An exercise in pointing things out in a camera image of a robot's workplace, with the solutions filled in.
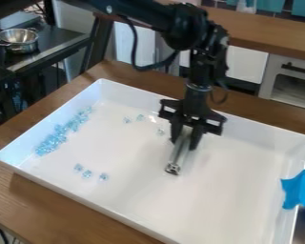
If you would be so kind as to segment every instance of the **white cabinet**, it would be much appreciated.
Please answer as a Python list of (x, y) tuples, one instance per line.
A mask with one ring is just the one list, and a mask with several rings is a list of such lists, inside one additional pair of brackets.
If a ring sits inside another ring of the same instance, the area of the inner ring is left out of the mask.
[[(227, 63), (230, 69), (227, 75), (231, 78), (261, 84), (266, 67), (268, 53), (230, 46), (227, 54)], [(190, 53), (181, 52), (180, 65), (189, 67)]]
[[(155, 32), (135, 27), (138, 33), (136, 64), (140, 66), (154, 63)], [(131, 63), (133, 33), (127, 24), (115, 23), (116, 57), (118, 61)]]

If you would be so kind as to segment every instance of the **blue object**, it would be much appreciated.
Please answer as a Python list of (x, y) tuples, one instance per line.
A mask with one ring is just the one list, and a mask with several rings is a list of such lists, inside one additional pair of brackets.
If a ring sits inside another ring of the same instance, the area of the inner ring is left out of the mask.
[(82, 177), (88, 179), (88, 178), (92, 177), (92, 172), (91, 171), (85, 171), (85, 172), (82, 173)]
[(77, 132), (79, 130), (79, 126), (89, 120), (89, 114), (91, 112), (92, 107), (87, 107), (68, 121), (66, 125), (56, 125), (54, 127), (54, 132), (49, 134), (35, 149), (36, 154), (39, 156), (44, 156), (57, 150), (61, 144), (67, 142), (67, 133), (69, 131)]
[(100, 180), (100, 181), (107, 181), (108, 179), (109, 179), (109, 175), (106, 174), (106, 173), (101, 173), (101, 174), (99, 175), (99, 180)]
[(254, 6), (254, 0), (246, 0), (247, 1), (247, 7), (253, 7)]
[(305, 0), (294, 0), (292, 15), (305, 16)]
[[(253, 0), (246, 0), (247, 6), (251, 6)], [(238, 0), (226, 0), (229, 5), (237, 5)], [(281, 12), (284, 7), (285, 0), (257, 0), (256, 8), (264, 11)]]
[(286, 193), (284, 209), (293, 209), (298, 204), (305, 207), (305, 170), (295, 178), (282, 179), (281, 184)]
[(80, 173), (84, 170), (84, 167), (81, 164), (76, 164), (73, 168), (77, 173)]

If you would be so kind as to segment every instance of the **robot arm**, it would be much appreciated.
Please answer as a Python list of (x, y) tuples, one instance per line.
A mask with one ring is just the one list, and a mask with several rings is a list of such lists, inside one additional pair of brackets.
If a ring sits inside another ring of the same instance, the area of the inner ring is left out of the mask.
[[(227, 32), (208, 20), (208, 14), (191, 4), (162, 5), (153, 0), (64, 0), (87, 10), (116, 14), (131, 27), (134, 35), (132, 66), (139, 71), (152, 70), (172, 63), (180, 51), (191, 50), (190, 77), (182, 100), (161, 100), (159, 116), (171, 123), (171, 140), (177, 139), (183, 126), (191, 127), (190, 150), (195, 150), (204, 133), (221, 135), (226, 118), (207, 105), (208, 95), (213, 100), (212, 85), (220, 84), (225, 77)], [(137, 34), (131, 19), (144, 22), (159, 31), (174, 53), (166, 60), (138, 67), (135, 65)], [(166, 171), (179, 173), (179, 167), (171, 163)]]

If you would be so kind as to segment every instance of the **metal bowl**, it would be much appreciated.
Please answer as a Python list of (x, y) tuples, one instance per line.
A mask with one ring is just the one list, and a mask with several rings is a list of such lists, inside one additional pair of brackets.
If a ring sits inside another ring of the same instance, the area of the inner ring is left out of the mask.
[(8, 29), (0, 32), (0, 46), (13, 53), (30, 53), (38, 48), (38, 34), (30, 29)]

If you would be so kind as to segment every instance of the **white tray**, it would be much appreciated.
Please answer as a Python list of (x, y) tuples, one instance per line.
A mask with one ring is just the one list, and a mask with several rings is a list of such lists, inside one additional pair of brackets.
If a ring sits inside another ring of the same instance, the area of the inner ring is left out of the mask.
[[(164, 172), (173, 145), (169, 122), (157, 116), (161, 98), (98, 80), (1, 150), (0, 161), (167, 243), (291, 243), (297, 209), (281, 208), (280, 178), (305, 168), (305, 135), (223, 113), (223, 135), (205, 135), (173, 176)], [(34, 153), (57, 123), (87, 106), (90, 120), (67, 143)]]

